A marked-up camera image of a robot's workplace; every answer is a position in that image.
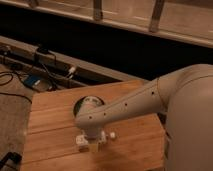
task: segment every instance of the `wood plank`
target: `wood plank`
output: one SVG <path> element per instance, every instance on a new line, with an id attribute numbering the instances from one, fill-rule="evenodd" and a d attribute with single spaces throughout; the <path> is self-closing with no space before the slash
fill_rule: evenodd
<path id="1" fill-rule="evenodd" d="M 136 161 L 140 159 L 144 165 L 148 165 L 147 161 L 151 160 L 158 163 L 158 167 L 162 166 L 164 131 L 155 115 L 113 123 L 107 125 L 104 130 L 106 132 L 115 131 L 118 138 L 115 141 L 109 140 L 108 144 L 101 148 L 97 158 L 100 162 L 103 158 L 105 162 L 120 160 L 118 158 L 122 155 L 132 156 L 131 158 Z M 23 164 L 33 161 L 43 163 L 43 160 L 47 161 L 52 158 L 62 160 L 61 157 L 76 155 L 79 152 L 74 137 L 78 134 L 80 134 L 80 130 L 70 127 L 28 135 Z"/>
<path id="2" fill-rule="evenodd" d="M 73 89 L 74 91 L 68 89 L 60 90 L 55 93 L 39 93 L 35 94 L 33 97 L 31 111 L 69 107 L 77 100 L 87 95 L 96 95 L 108 103 L 140 86 L 142 86 L 142 81 L 134 80 L 91 86 L 86 89 L 75 88 Z"/>
<path id="3" fill-rule="evenodd" d="M 73 106 L 85 95 L 106 103 L 142 86 L 140 80 L 36 94 L 33 99 L 21 171 L 147 170 L 163 165 L 164 130 L 156 114 L 106 125 L 117 139 L 100 152 L 79 152 Z"/>

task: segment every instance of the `wooden board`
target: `wooden board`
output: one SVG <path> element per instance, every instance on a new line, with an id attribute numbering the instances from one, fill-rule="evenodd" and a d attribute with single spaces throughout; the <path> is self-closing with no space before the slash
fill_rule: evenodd
<path id="1" fill-rule="evenodd" d="M 162 167 L 164 130 L 155 114 L 105 126 L 117 139 L 98 153 L 79 152 L 73 106 L 86 95 L 106 103 L 140 87 L 139 80 L 36 94 L 33 98 L 21 171 L 115 171 Z"/>

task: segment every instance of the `black cable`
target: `black cable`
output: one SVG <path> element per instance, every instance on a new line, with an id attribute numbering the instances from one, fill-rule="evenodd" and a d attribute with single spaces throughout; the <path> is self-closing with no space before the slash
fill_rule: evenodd
<path id="1" fill-rule="evenodd" d="M 28 98 L 27 96 L 21 95 L 21 94 L 15 94 L 15 93 L 5 93 L 5 92 L 0 92 L 1 95 L 5 96 L 15 96 L 15 97 L 21 97 L 32 103 L 32 100 Z"/>
<path id="2" fill-rule="evenodd" d="M 52 73 L 47 69 L 47 67 L 42 62 L 40 62 L 40 64 L 42 65 L 42 67 L 44 68 L 45 72 L 49 76 L 49 81 L 52 84 L 53 90 L 59 89 L 58 86 L 57 86 L 57 84 L 55 83 L 55 79 L 56 78 L 52 75 Z"/>
<path id="3" fill-rule="evenodd" d="M 13 80 L 13 74 L 10 74 L 10 73 L 0 73 L 0 79 L 5 77 L 5 76 L 9 76 L 10 79 L 8 79 L 7 81 L 3 82 L 3 83 L 0 83 L 0 86 L 4 86 L 4 85 L 7 85 L 9 84 L 12 80 Z"/>
<path id="4" fill-rule="evenodd" d="M 11 168 L 11 169 L 13 169 L 13 170 L 15 170 L 15 171 L 18 171 L 18 169 L 16 169 L 16 168 L 13 167 L 13 166 L 10 166 L 9 164 L 5 164 L 5 166 L 7 166 L 7 167 L 9 167 L 9 168 Z"/>

